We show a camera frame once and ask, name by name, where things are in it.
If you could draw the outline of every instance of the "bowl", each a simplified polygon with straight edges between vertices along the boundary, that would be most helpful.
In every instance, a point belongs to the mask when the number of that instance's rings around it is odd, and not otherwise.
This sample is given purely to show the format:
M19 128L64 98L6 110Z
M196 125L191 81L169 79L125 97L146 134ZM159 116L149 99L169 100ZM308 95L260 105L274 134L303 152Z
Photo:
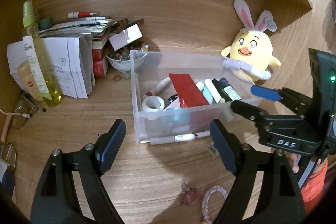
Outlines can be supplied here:
M145 60L144 57L146 55L147 54L134 60L134 69L142 65L142 63ZM115 60L115 59L109 58L107 55L106 57L109 60L109 63L111 64L111 66L114 67L116 70L123 72L123 73L131 70L131 60Z

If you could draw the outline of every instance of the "human hand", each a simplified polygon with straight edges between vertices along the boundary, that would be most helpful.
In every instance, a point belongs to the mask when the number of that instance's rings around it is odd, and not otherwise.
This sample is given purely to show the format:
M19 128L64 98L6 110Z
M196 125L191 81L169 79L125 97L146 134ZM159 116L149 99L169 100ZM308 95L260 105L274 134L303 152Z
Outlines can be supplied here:
M296 160L298 159L299 155L298 154L294 154L294 153L286 153L286 157L289 161L290 166L292 167L293 173L297 173L299 171L299 166L296 163ZM325 163L327 159L325 159L323 162L321 162L321 159L318 160L316 167L314 169L314 171L312 172L313 174L317 173L318 171L320 171Z

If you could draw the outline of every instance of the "metal screw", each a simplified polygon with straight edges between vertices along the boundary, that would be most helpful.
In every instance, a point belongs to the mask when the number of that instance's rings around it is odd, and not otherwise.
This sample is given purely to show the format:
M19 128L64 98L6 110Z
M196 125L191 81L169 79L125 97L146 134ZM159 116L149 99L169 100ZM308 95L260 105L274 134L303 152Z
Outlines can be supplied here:
M283 156L285 153L281 149L275 150L278 156Z
M245 151L248 151L251 149L251 145L249 145L248 143L244 143L241 148Z
M87 150L87 151L90 151L90 150L92 150L93 148L94 148L93 143L88 143L87 145L85 145L85 150Z
M60 153L60 150L59 149L55 149L55 150L53 150L52 155L53 156L58 156L59 153Z

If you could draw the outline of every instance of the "pink braided strap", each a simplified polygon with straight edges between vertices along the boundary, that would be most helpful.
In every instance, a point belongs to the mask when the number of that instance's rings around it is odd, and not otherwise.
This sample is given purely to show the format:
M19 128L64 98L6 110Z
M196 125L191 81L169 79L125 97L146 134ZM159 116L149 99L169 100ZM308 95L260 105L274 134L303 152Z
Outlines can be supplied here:
M227 199L227 193L223 187L218 186L218 185L211 187L205 193L203 201L202 201L202 211L203 211L203 216L204 216L204 221L202 222L202 224L212 224L212 222L209 220L208 203L209 203L210 196L214 192L220 192L224 196L224 198Z

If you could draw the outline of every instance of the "yellow plush toy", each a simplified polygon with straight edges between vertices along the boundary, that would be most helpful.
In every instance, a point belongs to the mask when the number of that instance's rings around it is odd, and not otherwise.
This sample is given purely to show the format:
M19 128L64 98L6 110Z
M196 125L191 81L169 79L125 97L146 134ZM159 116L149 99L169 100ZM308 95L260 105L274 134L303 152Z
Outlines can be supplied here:
M246 72L253 81L270 78L266 70L268 65L280 66L280 61L275 58L271 41L263 31L276 30L273 16L270 11L263 11L256 25L253 25L250 9L244 0L235 0L235 10L245 28L237 34L232 45L222 50L224 67L239 67Z

